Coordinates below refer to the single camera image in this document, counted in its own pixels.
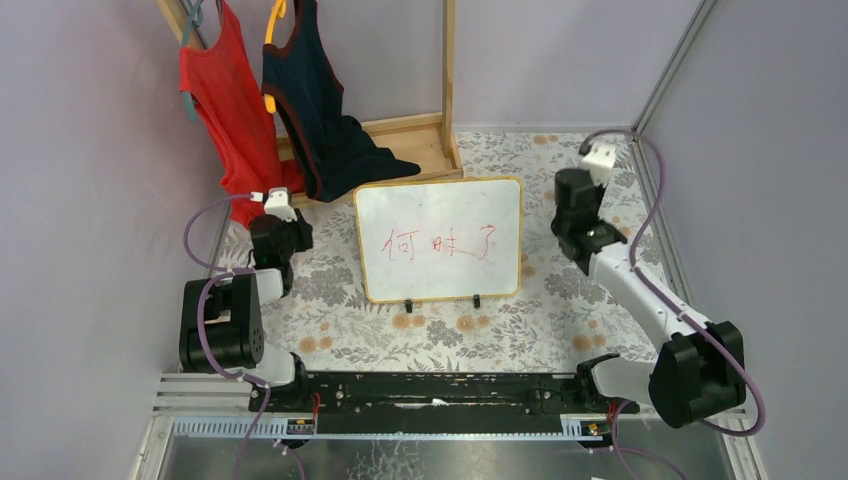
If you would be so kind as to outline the red mesh tank top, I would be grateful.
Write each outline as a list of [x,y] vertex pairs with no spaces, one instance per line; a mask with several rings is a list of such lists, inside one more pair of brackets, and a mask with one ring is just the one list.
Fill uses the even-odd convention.
[[286,187],[304,191],[293,160],[281,162],[274,121],[250,67],[240,23],[221,3],[216,43],[192,54],[191,92],[224,167],[220,180],[229,195]]

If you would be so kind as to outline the whiteboard with yellow frame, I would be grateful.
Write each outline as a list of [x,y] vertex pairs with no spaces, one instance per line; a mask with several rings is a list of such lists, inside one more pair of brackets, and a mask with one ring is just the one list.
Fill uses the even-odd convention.
[[478,302],[519,292],[520,179],[369,184],[354,191],[353,206],[368,301]]

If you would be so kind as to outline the teal clothes hanger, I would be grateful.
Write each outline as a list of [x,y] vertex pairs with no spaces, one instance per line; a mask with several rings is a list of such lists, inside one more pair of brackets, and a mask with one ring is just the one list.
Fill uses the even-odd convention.
[[202,11],[203,0],[188,1],[189,10],[182,27],[180,38],[180,95],[183,101],[183,107],[187,117],[192,122],[199,121],[199,115],[196,107],[196,100],[191,92],[191,63],[194,60],[192,54],[196,52],[190,47],[192,34],[203,23],[204,14]]

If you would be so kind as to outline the floral table mat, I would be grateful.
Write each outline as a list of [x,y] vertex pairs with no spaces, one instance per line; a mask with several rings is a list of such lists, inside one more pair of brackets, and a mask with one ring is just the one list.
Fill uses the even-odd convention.
[[566,372],[606,353],[655,356],[629,313],[562,255],[550,231],[554,174],[572,165],[579,133],[461,133],[466,176],[524,185],[521,288],[474,308],[463,301],[367,300],[350,202],[305,209],[315,246],[294,259],[285,298],[262,309],[267,339],[312,370]]

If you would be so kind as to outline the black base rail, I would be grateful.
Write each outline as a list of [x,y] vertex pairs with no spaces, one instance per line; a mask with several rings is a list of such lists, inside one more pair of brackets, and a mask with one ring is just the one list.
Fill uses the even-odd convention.
[[550,437],[604,435],[618,407],[588,380],[550,373],[306,372],[269,394],[256,387],[249,409],[292,414],[321,435]]

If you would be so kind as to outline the navy tank top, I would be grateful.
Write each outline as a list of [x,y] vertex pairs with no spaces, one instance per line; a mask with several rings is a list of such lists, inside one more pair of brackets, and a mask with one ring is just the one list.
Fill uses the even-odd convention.
[[261,92],[271,96],[308,198],[329,203],[369,182],[418,175],[418,164],[378,147],[342,113],[344,87],[324,51],[315,1],[295,1],[283,47],[263,46]]

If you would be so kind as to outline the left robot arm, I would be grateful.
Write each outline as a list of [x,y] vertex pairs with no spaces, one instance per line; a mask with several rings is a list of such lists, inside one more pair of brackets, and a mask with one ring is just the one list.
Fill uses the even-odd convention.
[[297,208],[249,222],[254,265],[185,284],[178,354],[190,373],[219,374],[264,388],[297,381],[298,357],[269,344],[262,307],[293,287],[292,257],[313,247]]

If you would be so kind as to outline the wooden clothes rack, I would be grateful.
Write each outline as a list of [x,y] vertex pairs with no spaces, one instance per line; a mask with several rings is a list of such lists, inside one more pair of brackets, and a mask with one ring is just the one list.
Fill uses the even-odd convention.
[[[185,23],[188,10],[183,1],[155,1],[163,18],[179,41],[182,39],[180,21]],[[419,165],[418,175],[366,183],[365,186],[389,186],[442,181],[463,177],[463,165],[454,131],[452,130],[453,87],[448,85],[453,73],[455,1],[443,1],[443,106],[447,113],[433,112],[410,116],[366,121],[362,127],[378,147],[390,149],[401,160]],[[281,162],[293,160],[286,134],[277,136],[277,151]]]

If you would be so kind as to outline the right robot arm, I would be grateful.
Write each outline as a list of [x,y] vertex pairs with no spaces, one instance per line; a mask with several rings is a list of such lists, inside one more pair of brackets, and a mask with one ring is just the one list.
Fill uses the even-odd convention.
[[586,403],[649,405],[672,428],[742,405],[748,391],[740,331],[686,309],[648,271],[631,264],[626,237],[599,216],[604,193],[586,170],[558,171],[551,230],[564,255],[637,322],[657,357],[645,362],[605,354],[580,363],[576,377]]

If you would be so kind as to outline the aluminium frame post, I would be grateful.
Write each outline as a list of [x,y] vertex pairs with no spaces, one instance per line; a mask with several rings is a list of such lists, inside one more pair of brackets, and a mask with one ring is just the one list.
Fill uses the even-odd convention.
[[664,67],[657,84],[648,98],[647,103],[632,125],[632,130],[634,132],[641,134],[647,129],[652,117],[660,108],[663,98],[671,87],[689,51],[698,39],[711,13],[718,4],[718,0],[701,0],[698,3],[692,18],[687,24],[680,40],[676,44],[670,59]]

